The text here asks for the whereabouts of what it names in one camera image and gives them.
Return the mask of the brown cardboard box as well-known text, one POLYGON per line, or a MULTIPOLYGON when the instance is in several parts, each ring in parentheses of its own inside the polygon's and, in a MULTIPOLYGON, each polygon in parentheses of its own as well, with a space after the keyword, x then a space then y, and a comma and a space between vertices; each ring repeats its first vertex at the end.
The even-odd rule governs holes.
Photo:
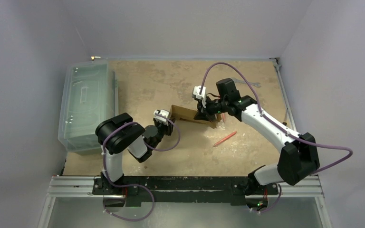
POLYGON ((204 120, 195 120, 194 117, 197 114, 196 110, 184 108, 177 105, 171 105, 170 108, 170 116, 175 121, 186 121, 190 123, 196 123, 196 124, 203 124, 206 126, 211 127, 212 129, 215 129, 218 125, 218 123, 222 120, 222 116, 220 114, 216 115, 216 120, 213 122, 204 121, 204 120))

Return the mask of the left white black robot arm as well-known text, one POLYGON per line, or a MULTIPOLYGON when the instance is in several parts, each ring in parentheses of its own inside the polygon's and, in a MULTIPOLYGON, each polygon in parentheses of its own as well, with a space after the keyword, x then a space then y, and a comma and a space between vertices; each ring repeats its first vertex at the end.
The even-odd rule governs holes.
POLYGON ((154 124, 142 127, 128 113, 119 114, 103 121, 96 128, 98 142, 102 148, 103 169, 101 178, 110 194, 118 194, 123 187, 122 152, 127 150, 138 162, 146 161, 157 149, 164 136, 170 136, 175 126, 170 112, 156 110, 154 124))

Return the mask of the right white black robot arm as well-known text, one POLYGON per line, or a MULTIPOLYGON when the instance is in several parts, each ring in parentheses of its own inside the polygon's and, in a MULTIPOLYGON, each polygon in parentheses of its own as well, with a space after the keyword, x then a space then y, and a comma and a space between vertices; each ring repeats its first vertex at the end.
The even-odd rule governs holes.
POLYGON ((282 123, 276 123, 271 115, 258 107, 255 99, 241 96, 233 80, 220 80, 216 86, 219 95, 214 100, 206 95, 205 87, 194 87, 192 97, 198 101, 194 119, 213 122, 217 114, 227 113, 255 129, 279 152, 277 164, 263 165, 248 174, 247 182, 239 187, 245 195, 258 194, 268 184, 277 182, 294 186, 319 169, 314 136, 299 134, 282 123))

